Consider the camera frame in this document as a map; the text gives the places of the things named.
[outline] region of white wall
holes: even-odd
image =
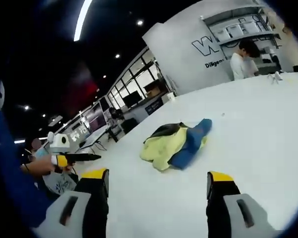
[[[252,0],[203,0],[165,23],[157,23],[143,36],[164,77],[172,80],[179,95],[230,81],[231,73],[225,60],[217,66],[205,65],[225,57],[200,16],[206,18],[247,4],[254,3]]]

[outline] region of wall logo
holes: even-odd
[[[218,60],[218,61],[214,61],[214,62],[208,62],[205,64],[206,68],[210,68],[210,67],[216,67],[218,66],[220,63],[222,63],[224,61],[224,59]]]
[[[209,56],[212,52],[219,52],[221,49],[220,45],[208,36],[204,36],[200,41],[196,40],[191,44],[204,56]]]

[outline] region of man in white shirt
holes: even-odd
[[[258,68],[250,58],[260,56],[257,45],[251,40],[241,40],[237,51],[230,59],[230,67],[234,74],[234,80],[249,78],[257,75]]]

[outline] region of white tabletop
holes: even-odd
[[[231,175],[282,230],[298,211],[298,73],[234,81],[166,103],[89,169],[110,170],[109,238],[207,238],[207,172]],[[166,123],[213,121],[206,146],[183,171],[140,159],[143,141]]]

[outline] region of white shelf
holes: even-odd
[[[220,46],[221,45],[225,45],[227,43],[231,43],[233,41],[238,41],[238,40],[241,40],[241,39],[244,39],[244,38],[259,37],[259,36],[266,36],[266,35],[274,35],[274,32],[272,32],[272,31],[264,31],[264,32],[257,32],[257,33],[252,33],[252,34],[245,34],[245,35],[242,35],[240,37],[228,39],[226,41],[220,41],[219,42],[219,45]]]
[[[235,17],[245,16],[250,14],[258,14],[260,9],[262,9],[263,7],[264,7],[263,5],[258,5],[258,4],[241,6],[231,10],[219,12],[212,16],[208,16],[204,19],[204,22],[208,26],[211,26],[216,23],[220,23]]]

